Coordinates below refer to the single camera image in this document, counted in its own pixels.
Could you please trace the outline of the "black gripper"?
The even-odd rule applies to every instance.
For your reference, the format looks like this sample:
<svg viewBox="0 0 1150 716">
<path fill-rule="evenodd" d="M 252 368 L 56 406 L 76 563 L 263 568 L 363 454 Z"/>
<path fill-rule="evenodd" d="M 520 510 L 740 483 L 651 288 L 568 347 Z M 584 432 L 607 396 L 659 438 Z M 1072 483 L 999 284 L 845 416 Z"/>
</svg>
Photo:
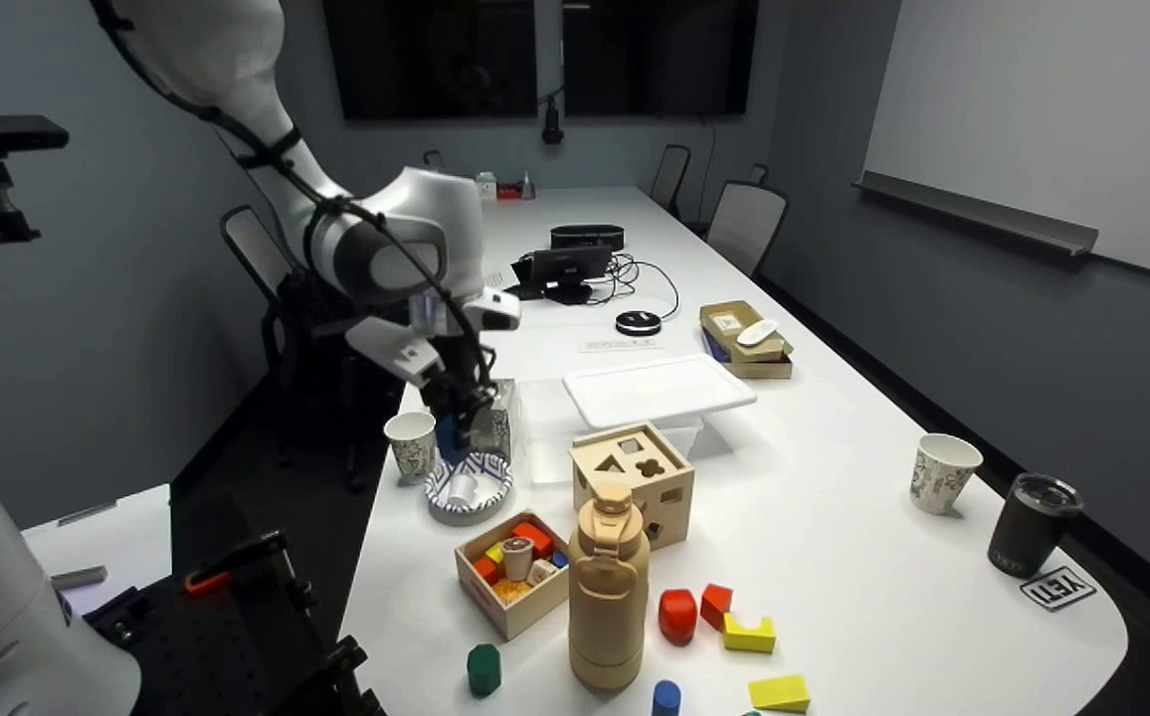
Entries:
<svg viewBox="0 0 1150 716">
<path fill-rule="evenodd" d="M 420 402 L 435 408 L 435 442 L 442 457 L 459 457 L 459 422 L 464 422 L 464 444 L 485 448 L 493 426 L 493 348 L 475 339 L 435 339 L 439 367 L 420 387 Z"/>
</svg>

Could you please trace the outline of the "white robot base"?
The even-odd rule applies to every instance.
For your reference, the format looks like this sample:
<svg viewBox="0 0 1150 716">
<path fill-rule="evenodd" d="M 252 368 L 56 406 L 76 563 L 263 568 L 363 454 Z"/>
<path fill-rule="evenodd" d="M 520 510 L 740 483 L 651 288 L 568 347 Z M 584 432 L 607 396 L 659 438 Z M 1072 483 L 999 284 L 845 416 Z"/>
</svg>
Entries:
<svg viewBox="0 0 1150 716">
<path fill-rule="evenodd" d="M 61 595 L 0 505 L 0 716 L 131 716 L 141 660 Z"/>
</svg>

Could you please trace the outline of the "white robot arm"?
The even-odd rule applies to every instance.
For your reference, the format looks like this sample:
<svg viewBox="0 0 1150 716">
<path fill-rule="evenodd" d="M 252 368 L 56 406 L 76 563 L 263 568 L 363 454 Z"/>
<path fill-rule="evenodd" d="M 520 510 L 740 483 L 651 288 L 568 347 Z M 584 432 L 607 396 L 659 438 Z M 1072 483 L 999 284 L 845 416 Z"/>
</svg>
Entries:
<svg viewBox="0 0 1150 716">
<path fill-rule="evenodd" d="M 93 9 L 155 95 L 220 132 L 305 274 L 359 307 L 408 307 L 407 322 L 359 319 L 347 340 L 420 391 L 439 448 L 451 459 L 509 454 L 509 412 L 480 331 L 512 324 L 517 300 L 485 283 L 479 184 L 426 166 L 400 166 L 365 197 L 333 184 L 274 82 L 282 0 L 93 0 Z"/>
</svg>

